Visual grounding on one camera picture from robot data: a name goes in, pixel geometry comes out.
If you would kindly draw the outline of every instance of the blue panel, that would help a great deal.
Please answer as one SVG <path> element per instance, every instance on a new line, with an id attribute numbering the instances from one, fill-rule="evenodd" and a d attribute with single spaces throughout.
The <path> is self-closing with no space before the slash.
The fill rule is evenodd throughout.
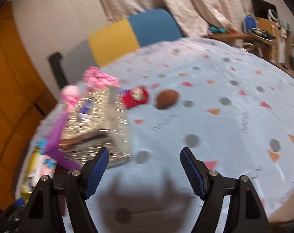
<path id="1" fill-rule="evenodd" d="M 128 20 L 141 47 L 182 37 L 174 18 L 162 9 L 133 15 Z"/>

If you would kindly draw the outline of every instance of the chair backrest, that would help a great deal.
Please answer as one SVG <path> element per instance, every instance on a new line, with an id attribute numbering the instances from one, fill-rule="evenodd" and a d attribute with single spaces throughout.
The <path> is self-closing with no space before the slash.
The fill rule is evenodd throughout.
<path id="1" fill-rule="evenodd" d="M 60 68 L 67 83 L 75 84 L 81 80 L 84 70 L 89 66 L 103 67 L 140 47 L 160 41 L 174 41 L 180 37 L 179 27 L 167 11 L 150 10 L 92 34 L 64 54 Z"/>
<path id="2" fill-rule="evenodd" d="M 257 28 L 256 18 L 252 14 L 245 13 L 243 17 L 244 17 L 243 26 L 244 26 L 245 33 L 247 33 L 250 28 Z"/>

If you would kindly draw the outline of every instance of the gray panel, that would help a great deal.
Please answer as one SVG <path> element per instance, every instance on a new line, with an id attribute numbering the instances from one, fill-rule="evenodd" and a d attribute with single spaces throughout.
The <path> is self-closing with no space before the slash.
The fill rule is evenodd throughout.
<path id="1" fill-rule="evenodd" d="M 76 45 L 71 51 L 64 55 L 60 65 L 68 84 L 74 85 L 82 79 L 83 72 L 90 66 L 98 67 L 93 53 L 90 50 L 88 40 Z"/>

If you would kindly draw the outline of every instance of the curtain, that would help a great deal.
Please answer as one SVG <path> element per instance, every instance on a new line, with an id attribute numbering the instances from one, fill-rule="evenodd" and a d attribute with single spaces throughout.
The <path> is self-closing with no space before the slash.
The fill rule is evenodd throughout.
<path id="1" fill-rule="evenodd" d="M 108 20 L 153 8 L 166 7 L 186 36 L 207 34 L 209 24 L 241 31 L 241 22 L 233 0 L 101 0 Z"/>

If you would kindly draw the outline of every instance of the black armrest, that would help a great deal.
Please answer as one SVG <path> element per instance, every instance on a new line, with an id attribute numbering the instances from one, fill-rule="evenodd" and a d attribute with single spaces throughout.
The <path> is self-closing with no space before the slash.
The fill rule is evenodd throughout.
<path id="1" fill-rule="evenodd" d="M 60 66 L 60 60 L 62 58 L 63 56 L 59 52 L 55 52 L 54 54 L 48 57 L 54 77 L 60 89 L 68 85 L 68 82 L 62 70 L 62 67 Z"/>

